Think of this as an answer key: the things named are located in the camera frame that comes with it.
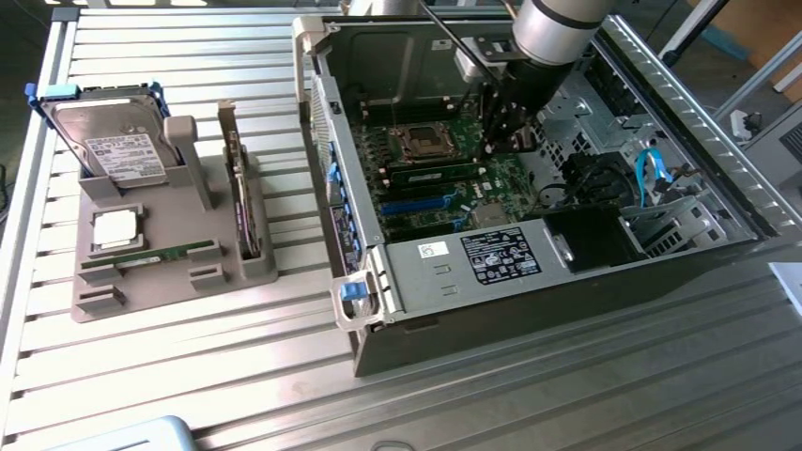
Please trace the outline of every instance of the gray parts holder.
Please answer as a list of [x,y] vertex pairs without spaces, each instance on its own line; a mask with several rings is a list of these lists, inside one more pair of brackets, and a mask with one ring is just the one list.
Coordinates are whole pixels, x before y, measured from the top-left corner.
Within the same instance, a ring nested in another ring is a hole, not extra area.
[[[198,158],[191,117],[168,117],[164,122],[167,140],[184,159],[184,165],[167,168],[167,183],[118,190],[108,177],[79,181],[83,193],[72,283],[72,319],[78,322],[278,279],[256,158],[250,157],[248,186],[262,254],[243,259],[223,156]],[[135,238],[131,244],[98,250],[95,216],[119,210],[136,213]]]

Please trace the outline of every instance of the blue pcie slot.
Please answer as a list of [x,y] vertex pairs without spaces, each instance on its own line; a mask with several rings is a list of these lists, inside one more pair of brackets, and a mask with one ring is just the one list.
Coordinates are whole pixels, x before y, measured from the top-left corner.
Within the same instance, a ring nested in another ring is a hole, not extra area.
[[380,205],[380,214],[391,216],[394,214],[412,213],[417,211],[447,209],[455,195],[457,192],[454,194],[427,197],[425,199],[387,202]]

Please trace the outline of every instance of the cpu socket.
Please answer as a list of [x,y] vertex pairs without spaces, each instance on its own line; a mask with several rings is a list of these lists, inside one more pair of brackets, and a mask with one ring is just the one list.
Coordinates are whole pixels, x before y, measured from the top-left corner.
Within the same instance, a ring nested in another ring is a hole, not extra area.
[[403,158],[410,163],[447,159],[457,155],[449,128],[441,122],[399,126],[390,134],[399,140]]

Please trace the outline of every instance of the slatted metal surface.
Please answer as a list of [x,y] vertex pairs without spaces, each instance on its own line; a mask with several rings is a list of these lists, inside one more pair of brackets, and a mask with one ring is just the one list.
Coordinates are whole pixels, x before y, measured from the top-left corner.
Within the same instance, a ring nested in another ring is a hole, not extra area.
[[203,449],[370,450],[382,440],[417,450],[802,443],[801,321],[763,263],[795,258],[793,246],[661,301],[354,379],[292,101],[295,14],[90,10],[67,28],[75,45],[62,79],[156,78],[174,113],[198,118],[202,154],[222,147],[215,101],[238,101],[282,277],[74,323],[78,165],[50,133],[4,352],[5,449],[42,449],[166,414],[187,421]]

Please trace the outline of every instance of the white sticker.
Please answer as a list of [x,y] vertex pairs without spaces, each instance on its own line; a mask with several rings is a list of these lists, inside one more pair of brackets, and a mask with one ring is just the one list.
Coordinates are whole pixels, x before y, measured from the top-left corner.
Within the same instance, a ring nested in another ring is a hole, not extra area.
[[422,258],[430,258],[430,257],[447,255],[449,247],[446,246],[446,241],[438,241],[438,242],[430,242],[427,244],[419,244],[418,252],[422,253]]
[[131,261],[123,261],[122,263],[118,263],[116,265],[114,265],[118,269],[123,270],[126,268],[134,268],[136,266],[143,266],[143,265],[150,265],[152,263],[158,263],[159,261],[162,261],[162,257],[144,257],[144,258],[139,258],[136,260],[131,260]]
[[431,41],[431,50],[451,50],[454,42],[451,39],[435,39]]
[[442,177],[442,174],[426,174],[423,176],[412,176],[406,181],[423,181],[423,180],[435,180]]
[[91,138],[87,146],[114,181],[164,175],[164,166],[147,133]]

